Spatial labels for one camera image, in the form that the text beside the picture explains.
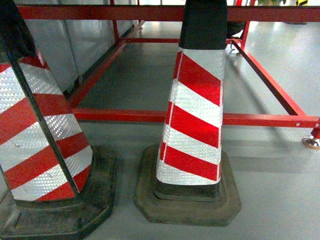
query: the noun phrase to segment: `black rubber base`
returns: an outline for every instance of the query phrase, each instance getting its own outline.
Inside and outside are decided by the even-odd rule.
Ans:
[[[157,179],[153,193],[159,199],[178,201],[218,202],[222,198],[219,183],[212,185],[173,185]]]
[[[241,209],[240,197],[227,155],[222,152],[218,201],[159,199],[154,195],[158,146],[143,152],[135,205],[152,223],[227,226]]]
[[[112,212],[115,159],[103,147],[93,147],[89,177],[77,199],[17,207],[10,192],[0,203],[0,238],[4,240],[77,240],[94,231]]]

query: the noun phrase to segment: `white reflective stripe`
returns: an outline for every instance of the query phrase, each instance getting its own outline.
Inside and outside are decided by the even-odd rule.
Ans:
[[[212,164],[218,165],[220,163],[221,147],[210,146],[173,129],[169,125],[165,125],[164,128],[163,142],[168,146]]]
[[[93,152],[91,147],[87,146],[83,150],[77,152],[76,154],[64,160],[72,177],[78,175],[83,170],[85,170],[88,166],[91,165],[92,155],[93,155]]]
[[[5,172],[32,157],[49,143],[38,122],[0,145],[0,165]]]
[[[67,182],[60,165],[56,165],[41,175],[11,190],[14,199],[34,201]]]
[[[176,79],[173,80],[170,101],[208,124],[217,128],[222,126],[222,107],[205,99]]]
[[[82,133],[78,121],[72,113],[45,116],[44,119],[55,141]]]
[[[156,178],[160,182],[173,185],[211,185],[219,182],[181,171],[173,166],[165,164],[165,162],[159,158],[157,162]]]
[[[19,65],[34,94],[63,95],[51,71],[25,63]]]
[[[183,49],[183,54],[187,55],[199,66],[211,73],[216,78],[223,81],[225,76],[225,50],[193,50]]]
[[[0,114],[25,98],[12,67],[0,72]]]
[[[218,182],[220,181],[221,179],[221,176],[220,176],[220,166],[218,165],[218,167],[216,168],[216,175],[219,176],[219,179],[218,179]]]

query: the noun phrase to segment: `cone base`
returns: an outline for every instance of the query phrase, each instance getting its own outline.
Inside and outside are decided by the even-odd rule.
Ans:
[[[89,177],[78,198],[45,202],[41,208],[17,207],[8,191],[0,203],[0,238],[4,240],[76,240],[93,232],[112,212],[115,158],[104,147],[93,147]]]
[[[135,205],[152,223],[194,226],[227,226],[239,213],[241,202],[226,153],[222,152],[221,198],[218,201],[160,199],[154,194],[157,178],[158,146],[143,152]]]

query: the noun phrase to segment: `red metal bar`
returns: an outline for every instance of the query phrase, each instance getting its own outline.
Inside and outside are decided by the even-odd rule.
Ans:
[[[276,82],[276,80],[264,69],[264,67],[248,52],[243,46],[232,41],[232,44],[241,53],[244,59],[250,64],[258,74],[264,84],[284,107],[290,115],[306,115],[296,102],[286,93],[286,91]]]
[[[241,47],[245,47],[246,46],[248,33],[249,33],[249,27],[250,27],[250,22],[247,21],[245,23],[245,26],[244,26],[244,29],[243,29],[243,32],[242,32],[242,35],[241,35],[241,40],[242,40]]]
[[[153,110],[73,108],[72,111],[78,120],[84,121],[164,123],[167,115],[166,111]],[[224,125],[241,126],[314,128],[318,119],[305,115],[223,114]]]
[[[178,38],[144,38],[144,37],[131,37],[127,39],[128,43],[179,43]]]
[[[314,128],[318,119],[318,116],[306,115],[223,114],[224,125],[239,126]]]
[[[164,123],[167,115],[165,111],[151,110],[73,108],[72,111],[78,120],[85,121]]]
[[[138,20],[181,22],[184,6],[171,5],[19,5],[24,19]],[[318,6],[229,6],[228,21],[320,22]]]
[[[144,37],[130,37],[126,39],[127,43],[168,43],[168,44],[177,44],[179,43],[179,38],[144,38]],[[242,39],[227,39],[225,44],[231,44],[232,41],[236,43],[242,43]]]
[[[127,38],[131,38],[134,36],[138,30],[141,29],[141,26],[145,23],[145,21],[141,21],[127,36]],[[84,99],[90,89],[97,83],[97,81],[103,76],[108,67],[114,62],[119,54],[122,53],[125,46],[127,45],[127,40],[124,39],[120,42],[120,44],[113,50],[109,57],[107,57],[99,67],[84,81],[84,83],[79,86],[79,88],[72,94],[72,96],[68,99],[68,102],[72,108],[79,105],[79,103]]]
[[[110,0],[110,5],[114,6],[115,0]],[[112,25],[113,25],[114,41],[115,41],[115,45],[117,46],[120,42],[117,20],[112,20]]]

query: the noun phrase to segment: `yellow object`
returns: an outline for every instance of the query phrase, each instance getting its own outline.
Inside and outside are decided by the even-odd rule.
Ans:
[[[297,6],[307,6],[308,5],[308,0],[296,0],[295,5]]]

